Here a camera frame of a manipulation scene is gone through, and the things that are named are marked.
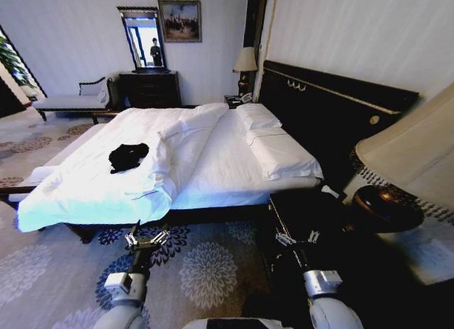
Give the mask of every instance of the framed painting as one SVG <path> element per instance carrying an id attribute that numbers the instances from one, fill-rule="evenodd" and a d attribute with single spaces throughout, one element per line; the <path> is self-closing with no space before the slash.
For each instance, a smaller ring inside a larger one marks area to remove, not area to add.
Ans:
<path id="1" fill-rule="evenodd" d="M 157 1 L 165 42 L 201 42 L 200 1 Z"/>

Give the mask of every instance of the black headboard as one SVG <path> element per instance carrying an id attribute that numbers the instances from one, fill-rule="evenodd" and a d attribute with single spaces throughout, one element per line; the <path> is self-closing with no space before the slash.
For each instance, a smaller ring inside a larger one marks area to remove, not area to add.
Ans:
<path id="1" fill-rule="evenodd" d="M 358 141 L 399 120 L 418 95 L 265 61 L 259 103 L 320 162 L 327 182 L 343 189 L 354 175 L 349 154 Z"/>

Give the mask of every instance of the lamp base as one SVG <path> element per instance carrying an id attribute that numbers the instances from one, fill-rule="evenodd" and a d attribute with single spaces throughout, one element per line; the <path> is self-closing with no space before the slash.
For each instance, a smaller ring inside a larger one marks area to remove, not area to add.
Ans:
<path id="1" fill-rule="evenodd" d="M 243 96 L 249 90 L 249 75 L 247 72 L 241 72 L 240 80 L 238 81 L 238 95 Z"/>
<path id="2" fill-rule="evenodd" d="M 423 211 L 404 191 L 388 187 L 364 186 L 353 196 L 355 227 L 374 233 L 401 232 L 421 225 Z"/>

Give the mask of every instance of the black cloth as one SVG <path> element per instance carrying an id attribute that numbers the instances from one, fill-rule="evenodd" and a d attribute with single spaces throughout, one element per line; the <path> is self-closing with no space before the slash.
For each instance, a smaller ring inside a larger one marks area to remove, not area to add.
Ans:
<path id="1" fill-rule="evenodd" d="M 153 62 L 155 63 L 155 66 L 161 67 L 162 66 L 161 49 L 157 45 L 151 47 L 150 55 L 153 56 Z"/>
<path id="2" fill-rule="evenodd" d="M 120 145 L 109 155 L 109 161 L 113 167 L 111 173 L 139 167 L 139 160 L 147 156 L 148 150 L 149 148 L 145 143 L 139 145 Z"/>

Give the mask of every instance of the mirror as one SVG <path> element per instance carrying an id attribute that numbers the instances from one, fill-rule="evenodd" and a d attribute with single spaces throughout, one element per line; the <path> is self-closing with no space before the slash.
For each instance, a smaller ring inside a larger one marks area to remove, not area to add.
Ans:
<path id="1" fill-rule="evenodd" d="M 135 70 L 166 69 L 157 8 L 119 6 Z"/>

